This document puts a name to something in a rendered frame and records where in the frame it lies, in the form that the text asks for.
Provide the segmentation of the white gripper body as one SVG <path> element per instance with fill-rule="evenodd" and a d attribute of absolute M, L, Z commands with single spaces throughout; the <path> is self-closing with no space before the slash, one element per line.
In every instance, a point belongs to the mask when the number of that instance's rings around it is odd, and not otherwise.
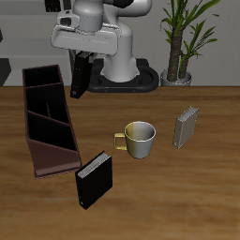
<path fill-rule="evenodd" d="M 119 38 L 120 28 L 112 24 L 103 24 L 95 33 L 62 25 L 56 25 L 52 31 L 52 45 L 56 48 L 109 55 L 116 54 Z"/>

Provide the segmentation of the dark brown desk caddy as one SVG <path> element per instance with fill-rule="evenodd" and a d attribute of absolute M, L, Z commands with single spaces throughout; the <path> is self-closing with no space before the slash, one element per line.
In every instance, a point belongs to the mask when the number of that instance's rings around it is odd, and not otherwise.
<path fill-rule="evenodd" d="M 25 136 L 35 178 L 77 171 L 82 162 L 58 65 L 22 70 Z"/>

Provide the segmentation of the grey book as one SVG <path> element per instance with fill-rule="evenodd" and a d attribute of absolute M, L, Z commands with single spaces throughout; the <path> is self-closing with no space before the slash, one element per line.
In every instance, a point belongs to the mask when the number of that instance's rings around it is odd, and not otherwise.
<path fill-rule="evenodd" d="M 190 106 L 176 119 L 172 145 L 180 149 L 193 135 L 198 110 Z"/>

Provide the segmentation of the dark grey block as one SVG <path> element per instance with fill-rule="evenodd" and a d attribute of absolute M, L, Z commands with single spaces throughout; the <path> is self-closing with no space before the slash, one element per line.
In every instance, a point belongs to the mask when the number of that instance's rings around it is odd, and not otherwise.
<path fill-rule="evenodd" d="M 0 86 L 6 82 L 11 73 L 11 66 L 8 58 L 0 58 Z"/>

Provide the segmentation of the green pot plant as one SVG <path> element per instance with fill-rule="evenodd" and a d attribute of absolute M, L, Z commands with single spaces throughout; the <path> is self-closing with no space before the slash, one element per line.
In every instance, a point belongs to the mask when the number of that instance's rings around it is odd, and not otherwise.
<path fill-rule="evenodd" d="M 189 59 L 201 56 L 198 53 L 201 47 L 217 41 L 216 38 L 211 38 L 215 26 L 200 36 L 205 20 L 195 26 L 191 23 L 219 2 L 220 0 L 209 0 L 203 4 L 203 0 L 200 0 L 193 9 L 189 9 L 188 0 L 171 0 L 171 11 L 164 8 L 167 18 L 161 21 L 159 27 L 162 28 L 163 23 L 170 27 L 169 30 L 165 29 L 165 33 L 171 48 L 168 68 L 160 74 L 161 86 L 190 86 L 192 76 L 187 72 Z"/>

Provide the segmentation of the yellow and white mug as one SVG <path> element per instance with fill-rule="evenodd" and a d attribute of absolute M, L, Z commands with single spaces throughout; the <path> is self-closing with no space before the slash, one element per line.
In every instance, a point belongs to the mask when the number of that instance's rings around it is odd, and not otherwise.
<path fill-rule="evenodd" d="M 113 146 L 117 150 L 128 151 L 133 158 L 146 158 L 150 154 L 155 137 L 156 130 L 151 124 L 135 121 L 127 124 L 123 133 L 113 135 Z M 126 145 L 118 145 L 118 138 L 124 138 Z"/>

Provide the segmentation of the black wall fixture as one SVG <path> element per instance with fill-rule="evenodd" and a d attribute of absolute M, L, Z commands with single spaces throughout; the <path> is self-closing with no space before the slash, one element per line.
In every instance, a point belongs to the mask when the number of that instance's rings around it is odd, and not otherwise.
<path fill-rule="evenodd" d="M 71 0 L 44 0 L 47 12 L 60 12 L 71 9 Z"/>

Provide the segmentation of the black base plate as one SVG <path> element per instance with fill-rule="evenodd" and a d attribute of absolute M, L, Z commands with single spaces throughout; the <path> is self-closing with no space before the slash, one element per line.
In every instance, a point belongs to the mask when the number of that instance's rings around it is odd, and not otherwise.
<path fill-rule="evenodd" d="M 111 82 L 100 74 L 103 69 L 103 60 L 96 59 L 92 66 L 91 78 L 88 87 L 93 93 L 147 93 L 158 87 L 158 74 L 149 67 L 144 58 L 136 59 L 140 74 L 130 82 Z"/>

